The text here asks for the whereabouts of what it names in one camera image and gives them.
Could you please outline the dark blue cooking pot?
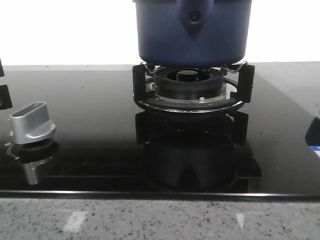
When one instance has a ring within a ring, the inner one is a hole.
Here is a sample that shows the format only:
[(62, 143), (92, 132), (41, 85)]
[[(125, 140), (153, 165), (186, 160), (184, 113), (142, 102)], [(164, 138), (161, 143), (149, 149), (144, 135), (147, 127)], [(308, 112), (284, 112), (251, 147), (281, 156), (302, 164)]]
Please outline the dark blue cooking pot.
[(136, 0), (138, 54), (148, 64), (206, 68), (245, 56), (252, 1)]

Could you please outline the black round gas burner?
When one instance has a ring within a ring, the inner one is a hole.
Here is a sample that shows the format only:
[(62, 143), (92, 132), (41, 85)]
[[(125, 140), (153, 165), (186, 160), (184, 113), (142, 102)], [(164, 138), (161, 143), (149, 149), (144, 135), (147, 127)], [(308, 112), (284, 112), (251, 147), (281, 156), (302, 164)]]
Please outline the black round gas burner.
[(214, 68), (164, 67), (149, 79), (155, 98), (170, 104), (202, 104), (226, 100), (222, 71)]

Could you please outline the black glass gas cooktop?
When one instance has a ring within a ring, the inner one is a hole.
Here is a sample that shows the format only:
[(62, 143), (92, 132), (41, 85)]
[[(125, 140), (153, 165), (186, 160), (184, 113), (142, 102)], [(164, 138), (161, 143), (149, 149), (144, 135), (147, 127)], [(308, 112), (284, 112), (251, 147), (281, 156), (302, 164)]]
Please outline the black glass gas cooktop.
[[(143, 111), (132, 67), (7, 66), (0, 110), (2, 197), (319, 200), (320, 158), (305, 136), (317, 116), (272, 83), (308, 76), (256, 64), (251, 102), (234, 113)], [(14, 142), (10, 115), (45, 102), (54, 134)]]

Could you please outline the silver stove control knob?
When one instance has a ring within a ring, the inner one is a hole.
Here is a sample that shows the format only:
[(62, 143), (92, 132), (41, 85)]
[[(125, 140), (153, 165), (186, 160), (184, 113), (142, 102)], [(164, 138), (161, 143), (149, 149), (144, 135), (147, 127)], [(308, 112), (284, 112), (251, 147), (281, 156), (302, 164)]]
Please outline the silver stove control knob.
[(56, 130), (50, 120), (47, 104), (34, 102), (10, 115), (16, 144), (31, 144), (49, 139)]

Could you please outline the black left burner grate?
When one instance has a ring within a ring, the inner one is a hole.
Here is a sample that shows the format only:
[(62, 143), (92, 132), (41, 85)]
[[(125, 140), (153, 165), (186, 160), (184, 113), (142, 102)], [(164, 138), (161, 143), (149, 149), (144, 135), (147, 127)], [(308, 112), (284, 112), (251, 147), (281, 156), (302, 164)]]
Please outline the black left burner grate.
[(0, 85), (0, 109), (6, 110), (13, 107), (9, 88), (7, 84)]

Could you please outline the black pot support grate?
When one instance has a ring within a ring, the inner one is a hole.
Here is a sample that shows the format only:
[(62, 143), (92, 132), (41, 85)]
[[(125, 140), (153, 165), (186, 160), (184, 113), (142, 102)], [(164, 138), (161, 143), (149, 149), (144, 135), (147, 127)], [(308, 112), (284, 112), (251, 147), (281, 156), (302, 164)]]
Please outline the black pot support grate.
[(210, 115), (237, 111), (250, 103), (255, 66), (205, 68), (149, 65), (132, 68), (133, 99), (150, 112)]

